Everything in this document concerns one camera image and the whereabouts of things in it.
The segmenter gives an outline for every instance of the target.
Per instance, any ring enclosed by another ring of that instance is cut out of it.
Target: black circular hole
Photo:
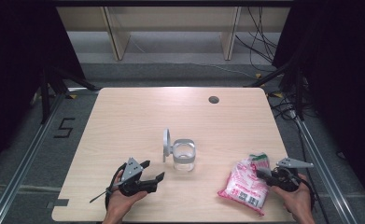
[[[219,103],[219,98],[217,98],[216,96],[210,96],[208,98],[208,101],[211,103],[211,104],[217,104]]]

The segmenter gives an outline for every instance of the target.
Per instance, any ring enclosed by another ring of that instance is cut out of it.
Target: pink snack bag
[[[264,216],[261,208],[269,187],[264,180],[257,178],[258,167],[270,169],[266,154],[249,155],[248,158],[237,162],[229,175],[226,188],[220,190],[218,195],[242,203]]]

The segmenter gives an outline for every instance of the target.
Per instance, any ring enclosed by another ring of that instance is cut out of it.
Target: wooden table
[[[219,99],[211,104],[210,96]],[[191,172],[178,172],[172,156],[162,162],[163,131],[171,143],[188,138],[197,155]],[[98,95],[55,206],[56,221],[101,221],[103,192],[115,171],[130,157],[150,160],[141,180],[165,172],[157,192],[136,203],[124,221],[261,222],[291,221],[282,200],[270,193],[265,216],[220,198],[217,192],[235,163],[265,152],[275,167],[287,156],[262,89],[256,88],[105,88]]]

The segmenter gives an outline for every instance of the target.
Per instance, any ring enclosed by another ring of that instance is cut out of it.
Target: gray floor
[[[247,34],[239,36],[247,43],[251,41]],[[268,36],[276,42],[279,34],[268,34]],[[218,34],[215,33],[136,33],[132,35],[125,57],[120,62],[114,61],[105,33],[70,33],[70,37],[87,80],[99,87],[242,87],[252,83],[254,81],[252,77],[256,74],[260,73],[263,76],[266,74],[259,69],[273,69],[259,55],[252,55],[252,62],[257,68],[250,65],[249,51],[238,42],[234,45],[232,60],[224,61]],[[278,77],[262,88],[267,92],[275,91],[280,79],[281,77]],[[67,85],[77,86],[72,82],[67,82]],[[63,185],[95,99],[96,94],[93,93],[63,99],[16,198],[8,208],[4,223],[54,223],[51,219],[52,204]],[[270,97],[269,103],[279,105],[282,100]],[[315,110],[307,108],[305,114],[305,124],[347,199],[357,223],[365,223],[364,188],[348,162],[336,156],[338,148]],[[73,131],[68,138],[54,138],[55,135],[66,134],[66,131],[58,129],[64,118],[75,119],[65,122],[65,125],[72,127]],[[40,120],[41,104],[38,101],[10,141],[10,148],[0,156],[0,196],[34,139]],[[302,142],[295,123],[280,116],[275,120],[288,155],[302,160]],[[306,154],[307,160],[310,161],[310,156]],[[342,223],[317,169],[310,170],[310,174],[330,223]],[[325,223],[319,202],[316,202],[314,216],[316,223]]]

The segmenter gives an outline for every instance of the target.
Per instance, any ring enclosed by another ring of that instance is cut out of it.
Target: human hand
[[[115,183],[118,183],[123,171],[116,176]],[[146,191],[139,191],[135,195],[124,196],[118,188],[112,189],[113,193],[109,197],[109,204],[103,224],[120,224],[123,217],[130,211],[132,206],[139,200],[147,196]]]
[[[305,181],[305,175],[299,174]],[[293,218],[300,224],[315,223],[311,213],[311,197],[308,187],[301,183],[299,188],[293,192],[287,192],[277,186],[272,186],[272,190],[284,199],[284,206],[292,213]]]

